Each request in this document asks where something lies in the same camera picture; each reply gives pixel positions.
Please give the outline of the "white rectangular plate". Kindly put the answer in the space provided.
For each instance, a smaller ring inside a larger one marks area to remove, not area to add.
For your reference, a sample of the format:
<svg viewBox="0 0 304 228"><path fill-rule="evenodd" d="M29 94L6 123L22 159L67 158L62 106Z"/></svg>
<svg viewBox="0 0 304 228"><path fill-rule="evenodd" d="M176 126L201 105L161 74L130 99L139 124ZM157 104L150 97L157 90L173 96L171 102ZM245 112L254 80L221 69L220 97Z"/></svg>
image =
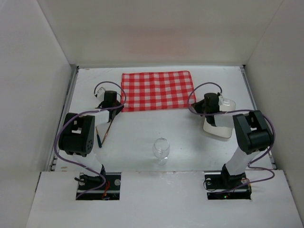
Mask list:
<svg viewBox="0 0 304 228"><path fill-rule="evenodd" d="M232 136L234 124L232 114L227 114L227 112L235 111L236 103L230 99L224 99L224 104L220 106L220 111L223 111L224 114L215 117L216 126L209 124L205 118L202 129L205 133L209 133L224 139L229 139Z"/></svg>

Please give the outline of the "red white checkered cloth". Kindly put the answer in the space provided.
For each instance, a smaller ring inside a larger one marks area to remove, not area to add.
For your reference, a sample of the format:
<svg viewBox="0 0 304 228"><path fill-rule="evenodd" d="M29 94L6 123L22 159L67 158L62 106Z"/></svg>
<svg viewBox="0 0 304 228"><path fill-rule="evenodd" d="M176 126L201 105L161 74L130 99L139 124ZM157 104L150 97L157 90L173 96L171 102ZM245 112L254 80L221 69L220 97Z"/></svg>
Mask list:
<svg viewBox="0 0 304 228"><path fill-rule="evenodd" d="M123 112L187 108L196 102L189 71L123 73Z"/></svg>

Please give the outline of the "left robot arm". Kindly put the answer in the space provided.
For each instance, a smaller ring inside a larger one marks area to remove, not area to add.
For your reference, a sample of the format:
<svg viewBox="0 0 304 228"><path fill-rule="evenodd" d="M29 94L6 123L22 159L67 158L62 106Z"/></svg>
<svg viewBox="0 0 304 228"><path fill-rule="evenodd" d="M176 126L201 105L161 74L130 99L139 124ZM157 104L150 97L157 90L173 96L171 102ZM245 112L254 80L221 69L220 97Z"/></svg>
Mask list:
<svg viewBox="0 0 304 228"><path fill-rule="evenodd" d="M117 99L116 91L105 90L95 96L101 98L96 109L66 114L55 149L85 158L93 149L96 127L114 120L124 108L124 104Z"/></svg>

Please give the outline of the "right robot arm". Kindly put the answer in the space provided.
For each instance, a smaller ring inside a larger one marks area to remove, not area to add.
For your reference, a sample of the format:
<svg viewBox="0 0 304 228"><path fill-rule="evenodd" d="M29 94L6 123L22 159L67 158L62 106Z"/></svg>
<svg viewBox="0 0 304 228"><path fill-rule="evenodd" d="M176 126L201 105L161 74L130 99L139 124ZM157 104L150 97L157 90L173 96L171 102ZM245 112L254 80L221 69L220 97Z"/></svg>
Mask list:
<svg viewBox="0 0 304 228"><path fill-rule="evenodd" d="M275 135L261 111L237 114L234 110L225 113L220 111L220 100L220 93L207 93L203 100L191 104L190 110L204 116L213 127L235 129L238 147L232 158L223 165L220 174L222 188L228 190L242 185L246 167L260 152L273 145Z"/></svg>

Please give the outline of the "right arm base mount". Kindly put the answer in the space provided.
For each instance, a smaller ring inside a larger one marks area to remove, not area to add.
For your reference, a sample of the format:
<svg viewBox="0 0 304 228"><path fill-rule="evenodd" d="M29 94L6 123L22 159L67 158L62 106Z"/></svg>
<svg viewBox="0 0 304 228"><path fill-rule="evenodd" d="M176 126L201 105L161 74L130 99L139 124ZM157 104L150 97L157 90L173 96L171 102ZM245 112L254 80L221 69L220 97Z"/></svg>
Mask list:
<svg viewBox="0 0 304 228"><path fill-rule="evenodd" d="M225 181L220 172L207 172L204 174L203 186L207 191L208 200L250 200L251 186L246 174Z"/></svg>

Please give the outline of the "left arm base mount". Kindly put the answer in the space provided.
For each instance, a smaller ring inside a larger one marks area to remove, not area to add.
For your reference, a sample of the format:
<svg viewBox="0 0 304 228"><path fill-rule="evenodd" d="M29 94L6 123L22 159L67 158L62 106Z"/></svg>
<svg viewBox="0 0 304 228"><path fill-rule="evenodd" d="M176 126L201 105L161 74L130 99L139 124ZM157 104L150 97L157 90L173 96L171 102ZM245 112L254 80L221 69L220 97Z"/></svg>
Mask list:
<svg viewBox="0 0 304 228"><path fill-rule="evenodd" d="M88 176L80 173L75 180L78 182L76 200L119 200L121 173L107 173L106 182L100 176Z"/></svg>

